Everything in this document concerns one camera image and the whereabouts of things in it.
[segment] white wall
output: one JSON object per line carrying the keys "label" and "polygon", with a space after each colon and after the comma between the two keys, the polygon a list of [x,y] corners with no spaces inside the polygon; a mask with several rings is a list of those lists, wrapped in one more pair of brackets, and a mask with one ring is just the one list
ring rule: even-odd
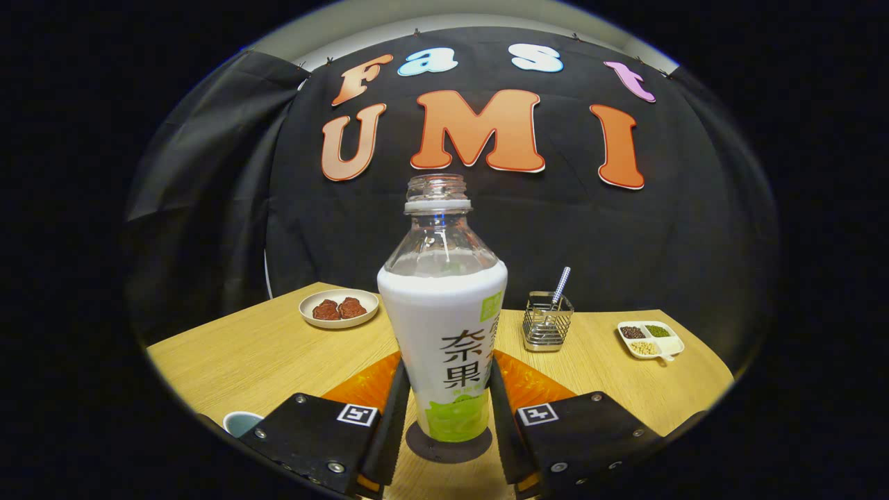
{"label": "white wall", "polygon": [[[305,62],[303,68],[311,71],[325,64],[328,57],[339,59],[339,57],[352,53],[358,49],[363,49],[365,47],[369,47],[380,42],[385,42],[387,40],[391,40],[392,38],[399,38],[401,36],[411,35],[415,28],[419,29],[420,32],[423,32],[432,31],[435,29],[463,28],[467,26],[504,26],[511,28],[528,28],[537,29],[539,31],[548,31],[550,33],[558,33],[565,36],[571,36],[573,33],[571,30],[560,28],[559,26],[554,26],[535,20],[520,19],[508,16],[497,16],[491,14],[444,14],[414,18],[409,20],[401,20],[398,22],[385,24],[383,26],[378,26],[376,28],[367,29],[366,31],[362,31],[361,33],[356,33],[352,36],[346,36],[345,38],[336,40],[330,44],[324,45],[323,47],[317,48],[312,52],[296,56],[295,58],[291,58],[289,60],[296,64]],[[609,49],[622,52],[622,49],[619,46],[608,44],[607,42],[595,39],[591,35],[578,33],[577,36],[579,36],[581,40],[599,44]],[[629,41],[630,36],[621,33],[615,34],[615,36],[611,36],[611,39],[613,41],[623,42]],[[256,50],[262,51],[259,44],[257,45]]]}
{"label": "white wall", "polygon": [[284,24],[250,48],[311,71],[348,53],[420,31],[467,26],[577,33],[671,72],[677,64],[630,33],[581,9],[552,0],[345,0]]}
{"label": "white wall", "polygon": [[645,64],[667,74],[672,73],[679,67],[671,58],[634,36],[629,39],[622,49],[624,53],[638,57]]}

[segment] metal utensil holder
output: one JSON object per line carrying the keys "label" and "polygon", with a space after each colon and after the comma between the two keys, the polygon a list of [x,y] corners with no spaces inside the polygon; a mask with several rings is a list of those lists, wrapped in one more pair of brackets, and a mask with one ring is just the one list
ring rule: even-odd
{"label": "metal utensil holder", "polygon": [[525,332],[525,348],[529,351],[558,351],[565,343],[574,306],[562,295],[556,307],[552,299],[555,292],[531,292],[525,306],[522,330]]}

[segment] black cloth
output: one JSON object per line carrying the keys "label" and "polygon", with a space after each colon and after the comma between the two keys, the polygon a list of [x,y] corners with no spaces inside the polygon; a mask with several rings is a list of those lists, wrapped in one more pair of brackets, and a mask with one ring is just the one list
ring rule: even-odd
{"label": "black cloth", "polygon": [[[511,44],[546,45],[561,54],[557,73],[511,62]],[[456,68],[401,77],[408,55],[432,47],[455,51]],[[391,53],[361,95],[332,108],[347,69]],[[626,64],[656,97],[636,97],[604,65]],[[419,171],[424,108],[419,95],[460,92],[480,112],[501,89],[540,95],[534,109],[541,173],[495,171],[454,160]],[[321,170],[328,121],[352,120],[342,158],[357,148],[356,113],[385,103],[376,149],[355,179],[327,180]],[[630,114],[642,190],[602,182],[602,104]],[[269,190],[267,257],[273,295],[315,281],[375,291],[376,274],[408,231],[407,181],[429,172],[462,174],[474,211],[469,225],[507,264],[503,306],[523,309],[528,292],[552,290],[572,267],[565,294],[576,310],[662,309],[707,343],[737,372],[751,354],[772,285],[779,240],[774,204],[757,159],[721,107],[693,86],[604,47],[515,28],[454,28],[405,36],[353,52],[313,71],[291,106],[276,145]]]}
{"label": "black cloth", "polygon": [[308,72],[261,52],[215,69],[165,119],[126,207],[125,289],[146,344],[268,299],[268,178]]}

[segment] green fruit illustration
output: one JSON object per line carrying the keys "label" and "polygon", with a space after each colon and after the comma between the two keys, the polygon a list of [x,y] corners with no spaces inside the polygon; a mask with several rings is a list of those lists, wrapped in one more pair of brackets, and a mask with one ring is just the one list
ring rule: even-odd
{"label": "green fruit illustration", "polygon": [[433,440],[447,443],[468,441],[488,425],[488,392],[480,396],[462,394],[453,403],[429,402],[426,410],[429,434]]}

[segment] cup rim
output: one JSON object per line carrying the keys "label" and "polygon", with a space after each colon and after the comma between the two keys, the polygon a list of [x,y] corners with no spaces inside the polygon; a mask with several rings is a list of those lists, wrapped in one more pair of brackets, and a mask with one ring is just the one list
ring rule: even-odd
{"label": "cup rim", "polygon": [[228,432],[229,434],[231,434],[231,430],[228,428],[228,422],[231,420],[231,418],[233,418],[235,416],[241,416],[241,415],[253,416],[253,417],[256,417],[260,420],[265,419],[264,416],[256,415],[253,412],[243,411],[243,410],[233,411],[233,412],[222,417],[222,428],[225,429],[225,432]]}

